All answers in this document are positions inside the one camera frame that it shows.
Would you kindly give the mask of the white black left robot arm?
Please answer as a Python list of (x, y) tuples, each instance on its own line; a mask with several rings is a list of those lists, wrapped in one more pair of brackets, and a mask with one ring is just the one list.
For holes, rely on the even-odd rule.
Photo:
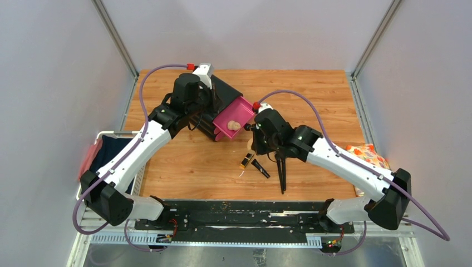
[(162, 202), (156, 197), (132, 196), (126, 190), (150, 158), (188, 126), (192, 116), (212, 105), (213, 97), (210, 74), (181, 74), (162, 103), (144, 113), (144, 125), (131, 142), (98, 171), (82, 175), (78, 203), (94, 211), (106, 225), (146, 219), (154, 228), (166, 229), (171, 216)]

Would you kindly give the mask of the black drawer organizer box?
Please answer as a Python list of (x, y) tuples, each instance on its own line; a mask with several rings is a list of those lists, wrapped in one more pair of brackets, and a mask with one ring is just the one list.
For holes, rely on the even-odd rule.
[(213, 121), (238, 97), (243, 96), (243, 94), (216, 75), (212, 75), (211, 81), (213, 90), (216, 93), (216, 100), (214, 100), (203, 113), (192, 116), (188, 126), (189, 129), (192, 129), (193, 126), (197, 126), (197, 130), (205, 134), (212, 141), (217, 142), (223, 137), (223, 133), (213, 124)]

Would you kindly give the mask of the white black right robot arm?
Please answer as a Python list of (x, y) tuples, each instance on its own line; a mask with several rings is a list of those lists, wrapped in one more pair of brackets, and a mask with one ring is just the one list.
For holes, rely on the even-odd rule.
[(326, 200), (318, 216), (321, 230), (329, 233), (349, 221), (364, 220), (387, 230), (399, 228), (411, 196), (408, 171), (366, 162), (309, 126), (292, 127), (272, 108), (259, 111), (254, 123), (244, 129), (252, 133), (251, 149), (257, 155), (274, 153), (282, 185), (286, 183), (285, 161), (293, 158), (326, 169), (363, 191), (362, 197)]

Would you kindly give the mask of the black mascara tube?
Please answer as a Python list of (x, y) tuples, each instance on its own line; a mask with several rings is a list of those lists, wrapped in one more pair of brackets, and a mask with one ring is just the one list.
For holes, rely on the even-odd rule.
[(251, 164), (266, 178), (270, 178), (270, 174), (267, 170), (256, 160), (252, 160)]

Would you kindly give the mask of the yellow egg makeup sponge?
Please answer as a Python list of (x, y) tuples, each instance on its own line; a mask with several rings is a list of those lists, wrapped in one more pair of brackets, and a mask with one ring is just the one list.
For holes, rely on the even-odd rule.
[(247, 150), (252, 151), (253, 138), (251, 137), (247, 142)]

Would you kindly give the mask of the pink top drawer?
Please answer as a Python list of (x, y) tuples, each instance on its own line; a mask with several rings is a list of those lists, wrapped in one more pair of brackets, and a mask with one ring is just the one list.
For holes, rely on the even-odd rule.
[[(237, 97), (213, 120), (213, 125), (215, 126), (213, 133), (216, 134), (216, 141), (219, 141), (223, 136), (227, 136), (232, 140), (253, 117), (252, 104), (243, 96)], [(236, 131), (228, 129), (228, 123), (230, 121), (239, 123), (241, 128)]]

